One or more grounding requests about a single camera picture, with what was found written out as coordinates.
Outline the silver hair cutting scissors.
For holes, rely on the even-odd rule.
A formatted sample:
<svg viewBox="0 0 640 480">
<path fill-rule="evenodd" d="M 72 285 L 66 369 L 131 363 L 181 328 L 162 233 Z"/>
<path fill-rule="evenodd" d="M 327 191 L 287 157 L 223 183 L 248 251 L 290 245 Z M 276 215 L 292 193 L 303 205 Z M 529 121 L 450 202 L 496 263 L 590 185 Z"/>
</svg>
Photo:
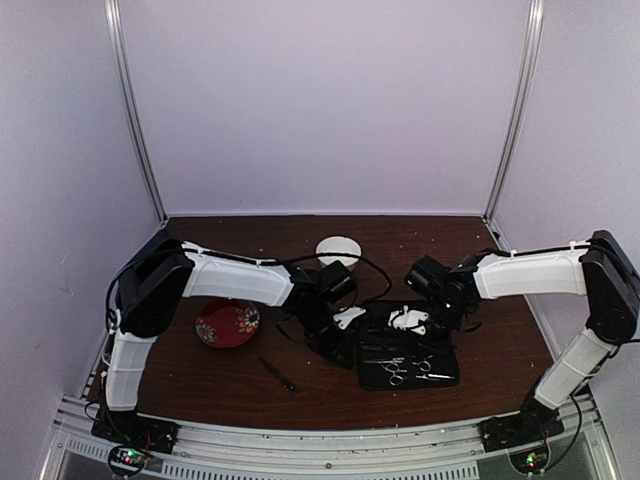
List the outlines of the silver hair cutting scissors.
<svg viewBox="0 0 640 480">
<path fill-rule="evenodd" d="M 427 357 L 412 361 L 412 366 L 415 369 L 414 377 L 416 379 L 429 381 L 449 381 L 456 379 L 454 375 L 435 372 L 429 360 L 430 358 Z"/>
</svg>

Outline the black zippered tool case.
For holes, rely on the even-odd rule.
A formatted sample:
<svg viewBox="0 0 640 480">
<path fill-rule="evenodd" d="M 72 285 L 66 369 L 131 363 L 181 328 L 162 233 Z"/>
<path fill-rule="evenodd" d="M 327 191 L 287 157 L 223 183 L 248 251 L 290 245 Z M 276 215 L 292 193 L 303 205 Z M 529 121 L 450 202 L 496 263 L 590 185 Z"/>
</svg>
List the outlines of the black zippered tool case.
<svg viewBox="0 0 640 480">
<path fill-rule="evenodd" d="M 412 361 L 429 357 L 437 373 L 454 375 L 455 380 L 429 381 L 414 377 Z M 382 362 L 396 362 L 407 371 L 404 383 L 392 387 Z M 386 325 L 362 325 L 358 328 L 356 365 L 359 386 L 366 391 L 416 390 L 453 387 L 460 382 L 460 370 L 451 339 L 431 342 L 416 333 L 392 329 Z"/>
</svg>

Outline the silver thinning scissors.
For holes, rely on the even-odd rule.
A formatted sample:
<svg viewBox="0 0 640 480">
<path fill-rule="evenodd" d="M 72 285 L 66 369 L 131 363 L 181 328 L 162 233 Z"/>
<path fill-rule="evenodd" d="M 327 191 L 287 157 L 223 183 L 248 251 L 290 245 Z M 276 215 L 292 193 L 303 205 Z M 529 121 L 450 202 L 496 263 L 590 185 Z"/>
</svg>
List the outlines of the silver thinning scissors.
<svg viewBox="0 0 640 480">
<path fill-rule="evenodd" d="M 382 362 L 381 367 L 389 373 L 388 382 L 392 387 L 398 387 L 404 383 L 407 371 L 402 368 L 401 364 L 396 362 Z"/>
</svg>

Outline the black hair clip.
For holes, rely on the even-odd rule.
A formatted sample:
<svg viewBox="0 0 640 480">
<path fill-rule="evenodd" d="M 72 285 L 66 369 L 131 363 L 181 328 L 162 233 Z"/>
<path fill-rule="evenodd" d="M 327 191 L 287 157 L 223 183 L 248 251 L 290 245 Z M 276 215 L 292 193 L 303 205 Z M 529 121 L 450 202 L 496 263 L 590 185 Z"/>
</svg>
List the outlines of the black hair clip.
<svg viewBox="0 0 640 480">
<path fill-rule="evenodd" d="M 296 385 L 274 365 L 272 365 L 265 358 L 259 356 L 259 362 L 281 385 L 289 392 L 295 393 L 297 391 Z"/>
</svg>

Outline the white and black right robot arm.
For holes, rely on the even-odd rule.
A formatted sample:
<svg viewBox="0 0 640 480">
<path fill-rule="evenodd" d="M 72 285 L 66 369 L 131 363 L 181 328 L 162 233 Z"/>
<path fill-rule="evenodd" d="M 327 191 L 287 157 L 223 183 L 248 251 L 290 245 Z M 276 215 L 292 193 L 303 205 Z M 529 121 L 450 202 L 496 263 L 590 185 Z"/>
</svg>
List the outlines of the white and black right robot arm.
<svg viewBox="0 0 640 480">
<path fill-rule="evenodd" d="M 639 323 L 639 272 L 616 237 L 596 230 L 582 241 L 530 251 L 484 249 L 454 266 L 425 255 L 405 276 L 426 303 L 426 335 L 443 340 L 481 302 L 502 298 L 573 298 L 583 326 L 537 380 L 513 419 L 519 440 L 535 440 L 558 409 L 613 351 L 634 340 Z"/>
</svg>

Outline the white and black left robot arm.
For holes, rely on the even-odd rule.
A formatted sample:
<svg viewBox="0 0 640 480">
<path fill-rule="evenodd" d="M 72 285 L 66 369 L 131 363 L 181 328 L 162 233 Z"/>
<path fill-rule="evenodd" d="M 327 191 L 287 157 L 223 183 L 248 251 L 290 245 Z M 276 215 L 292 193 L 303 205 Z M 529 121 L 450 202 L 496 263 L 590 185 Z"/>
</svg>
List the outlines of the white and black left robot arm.
<svg viewBox="0 0 640 480">
<path fill-rule="evenodd" d="M 308 348 L 344 368 L 354 364 L 352 335 L 338 326 L 333 305 L 356 290 L 340 261 L 320 270 L 298 261 L 240 257 L 173 240 L 147 244 L 118 273 L 107 302 L 113 348 L 104 386 L 106 429 L 123 444 L 144 424 L 134 411 L 147 357 L 184 298 L 214 297 L 283 309 L 303 327 Z"/>
</svg>

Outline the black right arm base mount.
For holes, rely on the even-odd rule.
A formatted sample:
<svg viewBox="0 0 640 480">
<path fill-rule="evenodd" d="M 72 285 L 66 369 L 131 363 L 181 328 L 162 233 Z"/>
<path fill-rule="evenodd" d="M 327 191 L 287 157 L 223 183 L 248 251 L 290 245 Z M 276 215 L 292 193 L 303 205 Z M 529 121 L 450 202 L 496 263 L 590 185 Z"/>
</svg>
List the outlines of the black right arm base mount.
<svg viewBox="0 0 640 480">
<path fill-rule="evenodd" d="M 541 424 L 537 420 L 525 418 L 520 413 L 490 417 L 480 422 L 477 427 L 486 453 L 541 442 L 565 431 L 559 418 Z"/>
</svg>

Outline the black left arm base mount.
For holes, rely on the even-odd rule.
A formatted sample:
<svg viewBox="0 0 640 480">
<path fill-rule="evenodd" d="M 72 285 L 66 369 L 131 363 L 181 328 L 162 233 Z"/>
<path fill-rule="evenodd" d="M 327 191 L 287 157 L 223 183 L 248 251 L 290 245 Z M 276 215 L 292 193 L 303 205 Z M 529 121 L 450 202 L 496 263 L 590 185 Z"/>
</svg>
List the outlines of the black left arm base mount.
<svg viewBox="0 0 640 480">
<path fill-rule="evenodd" d="M 177 439 L 178 424 L 140 416 L 136 411 L 118 412 L 100 408 L 91 434 L 139 450 L 171 454 Z"/>
</svg>

